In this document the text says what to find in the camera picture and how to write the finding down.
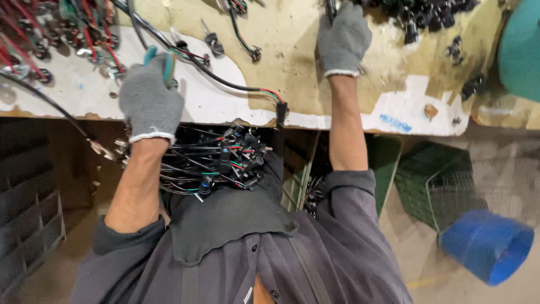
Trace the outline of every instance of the dark gray shirt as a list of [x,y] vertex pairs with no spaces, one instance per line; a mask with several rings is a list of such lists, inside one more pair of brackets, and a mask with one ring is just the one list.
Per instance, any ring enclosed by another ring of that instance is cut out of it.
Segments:
[[[412,303],[375,210],[369,171],[335,171],[316,218],[297,212],[293,237],[307,249],[332,303]],[[249,234],[204,256],[196,275],[173,257],[170,229],[157,222],[118,234],[98,221],[94,244],[79,267],[71,303],[253,303],[255,275],[274,301],[315,304],[312,285],[289,239]]]

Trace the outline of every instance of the glove cuff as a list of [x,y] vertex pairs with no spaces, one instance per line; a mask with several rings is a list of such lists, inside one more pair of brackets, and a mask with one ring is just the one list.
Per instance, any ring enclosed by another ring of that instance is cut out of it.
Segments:
[[176,133],[176,128],[178,127],[177,121],[173,122],[169,121],[169,119],[165,119],[159,123],[154,122],[151,125],[141,121],[131,121],[131,126],[133,130],[129,139],[130,143],[153,137],[168,138],[170,140],[170,144],[174,144],[176,142],[174,134]]
[[143,140],[145,138],[154,138],[154,137],[163,137],[168,138],[170,144],[174,144],[176,142],[176,137],[174,135],[165,133],[165,132],[151,132],[147,134],[139,134],[136,136],[131,136],[129,141],[130,143],[138,142],[140,140]]
[[322,60],[325,68],[325,77],[332,75],[358,77],[360,75],[357,67],[360,60],[348,51],[331,52],[330,54],[324,55]]

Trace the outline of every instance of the hand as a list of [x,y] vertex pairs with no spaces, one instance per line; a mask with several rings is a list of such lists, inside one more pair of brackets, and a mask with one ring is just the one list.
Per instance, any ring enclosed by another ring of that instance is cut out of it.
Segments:
[[348,2],[337,13],[334,24],[321,17],[317,47],[322,58],[325,77],[348,75],[358,77],[358,63],[364,58],[372,41],[372,33],[360,5]]
[[163,81],[167,54],[151,59],[147,66],[134,65],[120,91],[120,108],[131,125],[130,142],[163,137],[173,144],[180,124],[184,98]]

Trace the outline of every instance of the rolled-up sleeve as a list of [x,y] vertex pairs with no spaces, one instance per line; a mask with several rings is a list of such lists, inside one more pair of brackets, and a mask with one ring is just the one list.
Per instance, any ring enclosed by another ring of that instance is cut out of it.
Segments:
[[378,222],[375,208],[375,174],[366,171],[334,171],[325,179],[326,208],[334,217],[366,217]]
[[70,303],[123,302],[165,232],[162,216],[135,233],[125,234],[107,227],[103,219],[98,219],[92,249],[79,266]]

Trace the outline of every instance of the shirt sleeve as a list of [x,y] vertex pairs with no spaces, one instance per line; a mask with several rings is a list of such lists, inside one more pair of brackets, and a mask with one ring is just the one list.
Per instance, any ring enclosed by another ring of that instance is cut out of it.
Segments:
[[342,229],[346,229],[356,237],[369,240],[377,251],[387,251],[389,245],[379,228],[374,196],[375,174],[371,169],[334,171],[325,179],[323,192],[326,199],[317,207],[317,219],[328,232],[341,234]]
[[92,249],[79,266],[70,303],[123,303],[165,232],[159,219],[135,233],[117,233],[107,227],[104,216],[94,228]]
[[334,171],[323,191],[326,199],[317,206],[318,223],[362,261],[382,294],[396,303],[412,303],[396,256],[379,227],[373,171]]

